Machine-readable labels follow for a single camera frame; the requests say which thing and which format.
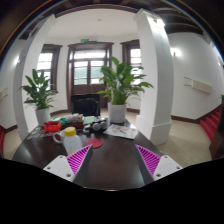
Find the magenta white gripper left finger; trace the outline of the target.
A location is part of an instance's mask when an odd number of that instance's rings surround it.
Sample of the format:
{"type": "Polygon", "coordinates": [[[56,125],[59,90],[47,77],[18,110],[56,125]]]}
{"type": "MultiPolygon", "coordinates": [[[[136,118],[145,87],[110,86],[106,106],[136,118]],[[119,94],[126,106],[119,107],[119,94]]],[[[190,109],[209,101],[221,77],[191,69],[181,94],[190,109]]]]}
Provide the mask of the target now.
{"type": "Polygon", "coordinates": [[[92,145],[87,145],[68,156],[59,155],[44,170],[81,186],[92,155],[92,145]]]}

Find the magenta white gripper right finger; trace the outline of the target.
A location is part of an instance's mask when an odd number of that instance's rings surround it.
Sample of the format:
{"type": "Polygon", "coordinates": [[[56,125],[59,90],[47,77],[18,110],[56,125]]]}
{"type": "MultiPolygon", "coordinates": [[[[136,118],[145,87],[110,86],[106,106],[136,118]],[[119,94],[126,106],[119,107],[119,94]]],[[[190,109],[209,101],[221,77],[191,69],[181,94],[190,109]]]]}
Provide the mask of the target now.
{"type": "Polygon", "coordinates": [[[168,155],[160,156],[140,145],[136,145],[136,157],[145,184],[160,180],[182,169],[168,155]]]}

